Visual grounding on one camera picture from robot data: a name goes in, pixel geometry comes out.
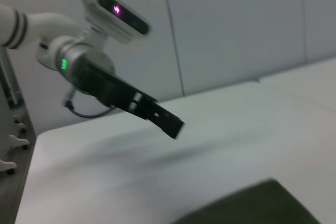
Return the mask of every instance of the black stripe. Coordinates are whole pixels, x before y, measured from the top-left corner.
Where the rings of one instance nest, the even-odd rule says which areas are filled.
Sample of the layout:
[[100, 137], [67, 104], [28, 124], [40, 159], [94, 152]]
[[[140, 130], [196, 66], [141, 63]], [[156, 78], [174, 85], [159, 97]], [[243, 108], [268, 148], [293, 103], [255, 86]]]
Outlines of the black stripe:
[[22, 43], [23, 39], [26, 36], [27, 33], [27, 26], [28, 26], [28, 19], [27, 19], [27, 15], [26, 14], [22, 14], [23, 15], [23, 29], [22, 29], [22, 34], [20, 36], [20, 39], [18, 40], [18, 42], [16, 43], [16, 45], [14, 45], [13, 47], [11, 47], [10, 49], [16, 49], [18, 46], [20, 46], [20, 44]]
[[19, 12], [17, 10], [14, 10], [14, 12], [15, 12], [14, 29], [13, 29], [12, 35], [10, 36], [9, 40], [2, 45], [3, 47], [8, 47], [13, 42], [13, 39], [15, 38], [17, 30], [19, 28], [19, 24], [20, 24]]

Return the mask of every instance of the green led light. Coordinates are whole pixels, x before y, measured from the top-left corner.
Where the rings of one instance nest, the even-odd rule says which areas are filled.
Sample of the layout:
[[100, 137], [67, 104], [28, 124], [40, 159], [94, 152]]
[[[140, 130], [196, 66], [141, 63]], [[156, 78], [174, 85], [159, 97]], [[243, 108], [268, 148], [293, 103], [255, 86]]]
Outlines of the green led light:
[[62, 59], [62, 67], [61, 69], [66, 69], [67, 68], [67, 60]]

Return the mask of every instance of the white tabletop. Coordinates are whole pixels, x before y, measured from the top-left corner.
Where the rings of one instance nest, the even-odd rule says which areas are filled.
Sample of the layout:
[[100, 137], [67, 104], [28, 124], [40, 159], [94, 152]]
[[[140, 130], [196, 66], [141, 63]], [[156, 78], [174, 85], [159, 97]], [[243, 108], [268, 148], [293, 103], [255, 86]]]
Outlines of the white tabletop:
[[16, 224], [171, 223], [270, 177], [335, 224], [336, 115], [259, 83], [162, 105], [178, 140], [127, 113], [40, 135]]
[[336, 59], [265, 77], [260, 82], [336, 112]]

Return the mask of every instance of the black cable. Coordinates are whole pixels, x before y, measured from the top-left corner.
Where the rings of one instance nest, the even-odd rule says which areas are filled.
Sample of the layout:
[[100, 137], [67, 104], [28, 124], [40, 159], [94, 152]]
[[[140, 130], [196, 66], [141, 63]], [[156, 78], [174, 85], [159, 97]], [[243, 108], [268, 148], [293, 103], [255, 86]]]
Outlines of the black cable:
[[79, 116], [80, 118], [88, 118], [88, 119], [99, 118], [103, 115], [106, 115], [106, 114], [110, 113], [111, 111], [113, 111], [114, 109], [117, 108], [117, 107], [113, 107], [113, 108], [110, 108], [110, 109], [108, 109], [108, 110], [106, 110], [102, 113], [96, 114], [96, 115], [83, 115], [83, 114], [80, 114], [80, 113], [75, 111], [75, 107], [70, 100], [67, 100], [65, 102], [65, 107], [67, 107], [72, 114], [74, 114], [76, 116]]

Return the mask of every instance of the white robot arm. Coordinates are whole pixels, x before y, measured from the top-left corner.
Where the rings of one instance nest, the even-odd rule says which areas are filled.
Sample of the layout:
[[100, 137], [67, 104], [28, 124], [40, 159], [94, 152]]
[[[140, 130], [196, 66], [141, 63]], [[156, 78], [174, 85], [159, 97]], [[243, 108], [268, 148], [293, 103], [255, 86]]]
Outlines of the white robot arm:
[[[90, 24], [85, 30], [61, 14], [26, 15], [0, 5], [0, 46], [17, 49], [40, 38], [37, 58], [42, 65], [105, 106], [149, 120], [176, 138], [184, 123], [115, 75], [112, 60], [101, 52], [109, 36], [122, 43], [145, 37], [148, 22], [120, 0], [83, 0], [83, 5]], [[71, 110], [72, 104], [66, 106]]]

